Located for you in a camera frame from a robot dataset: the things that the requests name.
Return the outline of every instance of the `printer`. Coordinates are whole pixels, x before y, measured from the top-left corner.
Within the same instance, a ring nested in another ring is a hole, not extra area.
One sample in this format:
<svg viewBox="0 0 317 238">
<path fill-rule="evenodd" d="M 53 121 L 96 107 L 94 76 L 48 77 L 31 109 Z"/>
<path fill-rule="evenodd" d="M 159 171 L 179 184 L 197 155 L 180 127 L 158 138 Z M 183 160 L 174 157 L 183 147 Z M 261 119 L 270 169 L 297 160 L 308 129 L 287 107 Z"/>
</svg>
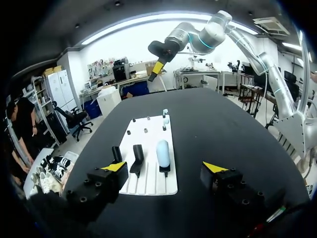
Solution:
<svg viewBox="0 0 317 238">
<path fill-rule="evenodd" d="M 130 79 L 130 66 L 127 57 L 115 60 L 112 70 L 116 82 Z"/>
</svg>

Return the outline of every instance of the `white refrigerator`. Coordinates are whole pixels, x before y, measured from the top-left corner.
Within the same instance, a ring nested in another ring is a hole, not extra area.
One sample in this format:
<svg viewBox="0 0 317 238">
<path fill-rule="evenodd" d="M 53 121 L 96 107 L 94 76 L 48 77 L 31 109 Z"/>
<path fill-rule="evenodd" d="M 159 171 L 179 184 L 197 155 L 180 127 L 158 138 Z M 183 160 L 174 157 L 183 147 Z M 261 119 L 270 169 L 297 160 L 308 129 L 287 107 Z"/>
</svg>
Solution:
<svg viewBox="0 0 317 238">
<path fill-rule="evenodd" d="M 48 75 L 48 83 L 51 91 L 52 100 L 56 101 L 57 106 L 60 107 L 63 111 L 71 112 L 71 109 L 73 109 L 77 105 L 74 100 L 71 87 L 69 85 L 67 71 L 62 70 L 60 72 Z M 59 113 L 57 113 L 57 115 L 66 133 L 69 133 L 66 118 Z"/>
</svg>

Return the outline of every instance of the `black table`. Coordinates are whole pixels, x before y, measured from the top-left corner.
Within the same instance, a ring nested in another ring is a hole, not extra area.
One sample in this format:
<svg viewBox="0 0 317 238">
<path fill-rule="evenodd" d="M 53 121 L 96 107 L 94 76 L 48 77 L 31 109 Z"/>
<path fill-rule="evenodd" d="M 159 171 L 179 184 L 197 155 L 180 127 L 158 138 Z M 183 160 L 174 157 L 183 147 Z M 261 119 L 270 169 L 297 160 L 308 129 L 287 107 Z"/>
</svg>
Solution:
<svg viewBox="0 0 317 238">
<path fill-rule="evenodd" d="M 308 200 L 304 181 L 277 140 L 253 117 L 210 89 L 156 93 L 122 101 L 92 136 L 69 177 L 74 189 L 95 167 L 113 161 L 132 118 L 171 118 L 178 193 L 173 196 L 120 194 L 91 224 L 107 237 L 211 237 L 214 227 L 211 196 L 200 181 L 202 160 L 235 167 L 253 188 L 271 196 L 286 188 L 291 204 Z"/>
</svg>

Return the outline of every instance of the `sneaker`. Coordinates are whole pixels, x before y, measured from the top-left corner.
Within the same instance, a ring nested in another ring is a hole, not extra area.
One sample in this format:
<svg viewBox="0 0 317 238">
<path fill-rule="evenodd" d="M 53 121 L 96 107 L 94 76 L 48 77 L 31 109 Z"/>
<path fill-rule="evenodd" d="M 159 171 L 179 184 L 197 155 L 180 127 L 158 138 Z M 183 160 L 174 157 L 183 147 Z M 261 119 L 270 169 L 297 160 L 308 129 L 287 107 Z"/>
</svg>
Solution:
<svg viewBox="0 0 317 238">
<path fill-rule="evenodd" d="M 47 161 L 53 165 L 58 164 L 59 166 L 63 167 L 65 171 L 68 171 L 68 167 L 71 161 L 63 156 L 55 156 L 54 158 L 51 157 L 50 159 L 47 158 Z"/>
<path fill-rule="evenodd" d="M 40 173 L 40 184 L 43 193 L 49 193 L 50 192 L 50 182 L 46 179 L 46 174 L 44 172 Z"/>
<path fill-rule="evenodd" d="M 32 190 L 30 191 L 30 197 L 35 195 L 35 194 L 38 194 L 39 192 L 42 192 L 42 189 L 40 186 L 37 186 L 35 185 Z"/>
<path fill-rule="evenodd" d="M 42 166 L 36 166 L 35 171 L 38 174 L 38 176 L 40 175 L 41 172 L 45 172 Z"/>
<path fill-rule="evenodd" d="M 54 178 L 54 176 L 51 173 L 46 173 L 46 180 L 50 184 L 50 190 L 60 195 L 62 192 L 61 184 Z"/>
<path fill-rule="evenodd" d="M 33 173 L 33 174 L 31 175 L 31 180 L 32 180 L 32 182 L 34 183 L 34 185 L 40 185 L 40 177 L 39 177 L 39 174 Z"/>
<path fill-rule="evenodd" d="M 66 170 L 62 166 L 60 166 L 59 164 L 55 163 L 55 164 L 52 164 L 51 173 L 55 176 L 55 178 L 59 182 L 61 182 L 61 179 L 64 176 L 64 174 L 66 173 Z"/>
<path fill-rule="evenodd" d="M 309 198 L 312 200 L 316 189 L 316 184 L 306 185 Z"/>
<path fill-rule="evenodd" d="M 46 159 L 42 159 L 41 161 L 41 166 L 44 169 L 45 172 L 49 172 L 50 171 L 50 164 L 47 162 Z"/>
</svg>

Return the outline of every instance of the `person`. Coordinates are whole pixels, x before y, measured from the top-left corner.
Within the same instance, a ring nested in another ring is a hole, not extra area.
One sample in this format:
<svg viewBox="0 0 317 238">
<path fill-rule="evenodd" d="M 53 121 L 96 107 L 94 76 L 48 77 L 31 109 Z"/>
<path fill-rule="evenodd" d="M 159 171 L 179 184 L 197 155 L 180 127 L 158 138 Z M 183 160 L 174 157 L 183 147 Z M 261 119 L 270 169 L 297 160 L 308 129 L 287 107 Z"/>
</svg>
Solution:
<svg viewBox="0 0 317 238">
<path fill-rule="evenodd" d="M 46 146 L 47 141 L 38 133 L 34 105 L 27 98 L 21 98 L 17 104 L 11 101 L 6 114 L 12 121 L 13 130 L 23 151 L 33 164 L 33 158 Z"/>
<path fill-rule="evenodd" d="M 18 157 L 12 142 L 8 138 L 4 143 L 4 152 L 7 159 L 8 170 L 12 175 L 12 179 L 19 187 L 23 187 L 30 169 Z"/>
<path fill-rule="evenodd" d="M 315 83 L 317 83 L 317 74 L 311 73 L 311 79 L 312 79 Z"/>
</svg>

